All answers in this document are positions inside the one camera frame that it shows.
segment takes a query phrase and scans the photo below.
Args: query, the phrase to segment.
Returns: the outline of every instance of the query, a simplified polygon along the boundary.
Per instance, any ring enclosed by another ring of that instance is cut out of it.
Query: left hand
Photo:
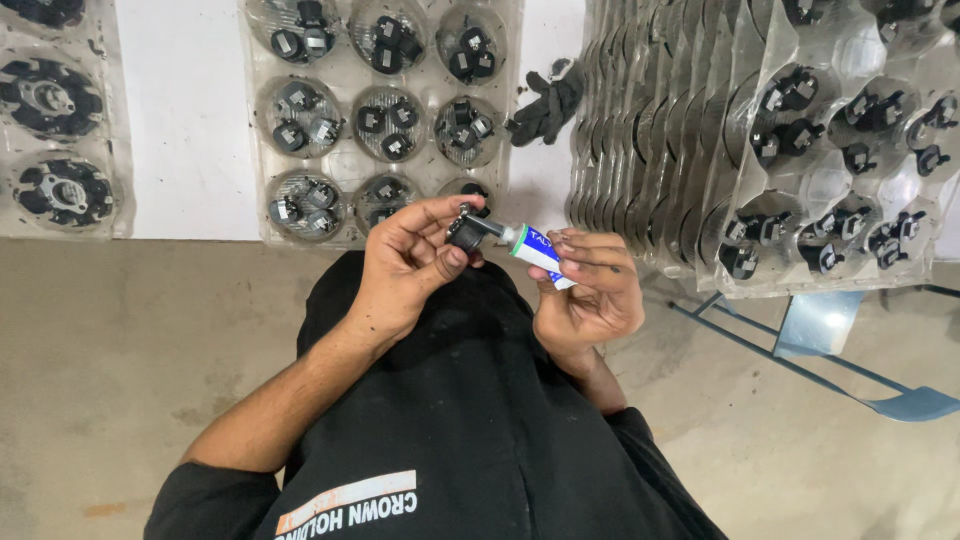
[[[643,324],[636,265],[623,238],[614,233],[564,229],[547,237],[560,256],[561,272],[578,284],[557,290],[546,270],[530,267],[527,273],[540,287],[534,334],[561,369],[583,377],[595,366],[593,347]]]
[[[483,265],[479,252],[468,258],[460,248],[444,245],[462,203],[482,209],[485,200],[456,195],[418,201],[371,230],[360,291],[342,324],[373,344],[378,356],[413,331],[434,291],[468,266]]]

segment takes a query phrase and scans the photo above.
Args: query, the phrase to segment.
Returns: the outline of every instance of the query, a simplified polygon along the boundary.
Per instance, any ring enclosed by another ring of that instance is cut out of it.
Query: black t-shirt
[[[362,254],[307,302],[307,351],[346,313]],[[417,327],[272,475],[185,464],[147,539],[723,538],[639,411],[603,418],[551,362],[488,264],[435,293]]]

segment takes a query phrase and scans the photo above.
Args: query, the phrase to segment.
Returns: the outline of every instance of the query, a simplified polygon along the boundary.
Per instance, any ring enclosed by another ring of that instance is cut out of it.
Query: right hand
[[[592,367],[592,348],[630,335],[643,324],[643,294],[634,260],[618,234],[551,231],[560,270],[576,285],[557,290],[546,270],[527,274],[540,288],[534,334],[558,366],[577,377]]]

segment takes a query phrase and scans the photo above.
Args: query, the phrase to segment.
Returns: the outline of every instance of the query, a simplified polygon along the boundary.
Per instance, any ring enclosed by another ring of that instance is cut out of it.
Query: concrete floor
[[[294,359],[303,300],[335,257],[146,241],[0,253],[0,530],[24,540],[140,537],[187,444]],[[960,265],[936,274],[960,288]],[[647,323],[611,344],[611,366],[731,538],[960,538],[960,413],[886,420],[669,311],[696,301],[677,283],[643,283]],[[785,302],[738,307],[776,326]],[[960,302],[872,293],[844,356],[960,396]]]

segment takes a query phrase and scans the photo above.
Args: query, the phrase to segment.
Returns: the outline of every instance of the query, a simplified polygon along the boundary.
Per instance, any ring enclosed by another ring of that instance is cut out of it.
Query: blue metal stand
[[[929,285],[928,287],[925,287],[925,289],[931,292],[936,292],[938,294],[945,294],[948,296],[954,296],[954,297],[960,298],[960,291],[946,289],[943,287],[937,287],[934,285]],[[724,306],[723,307],[718,306],[717,305],[718,302],[722,302]],[[787,322],[790,320],[789,309],[788,309],[787,317],[784,319],[783,326],[779,331],[777,331],[766,325],[758,323],[753,319],[750,319],[748,317],[740,315],[739,313],[736,313],[733,310],[730,303],[727,302],[727,299],[724,298],[723,294],[719,292],[713,295],[712,298],[704,302],[700,307],[698,307],[696,310],[692,312],[687,311],[686,309],[683,309],[682,307],[679,307],[673,303],[671,303],[670,306],[678,313],[699,323],[704,327],[711,329],[712,331],[719,333],[720,335],[728,338],[734,343],[742,345],[743,347],[746,347],[747,349],[757,353],[758,355],[761,355],[767,358],[768,360],[776,362],[780,366],[785,367],[786,369],[796,373],[797,375],[800,375],[802,377],[807,378],[808,380],[812,380],[817,384],[820,384],[824,388],[832,390],[840,395],[847,396],[852,400],[856,400],[868,406],[869,408],[873,409],[877,413],[883,416],[886,416],[887,418],[891,418],[893,420],[899,420],[901,422],[925,422],[927,420],[934,420],[936,418],[940,418],[942,416],[946,416],[948,414],[951,414],[952,412],[956,412],[957,410],[960,410],[960,400],[951,398],[951,396],[942,394],[934,390],[933,388],[929,388],[927,386],[921,386],[919,388],[911,389],[896,381],[889,380],[883,377],[882,375],[879,375],[868,369],[862,368],[856,364],[848,362],[845,359],[840,358],[838,356],[817,354],[815,350],[813,349],[809,350],[810,356],[818,356],[825,360],[831,361],[843,368],[853,371],[857,375],[879,382],[880,384],[883,384],[888,388],[891,388],[893,390],[900,392],[899,396],[895,398],[891,398],[889,400],[864,400],[861,398],[857,398],[856,396],[853,396],[847,393],[846,390],[837,386],[833,382],[830,382],[829,380],[826,380],[823,377],[820,377],[819,375],[804,369],[803,367],[791,362],[790,360],[783,358],[782,355],[775,355],[775,353],[772,353],[767,349],[760,347],[756,343],[753,343],[752,341],[748,341],[747,339],[744,339],[743,337],[740,337],[739,335],[731,331],[722,329],[719,326],[711,323],[710,321],[704,319],[701,316],[707,309],[713,308],[721,313],[724,313],[732,317],[737,321],[750,325],[758,330],[765,331],[777,338],[778,346],[777,348],[775,348],[775,352],[780,352],[783,350],[780,344],[782,334],[785,328],[787,327],[787,324],[788,324]]]

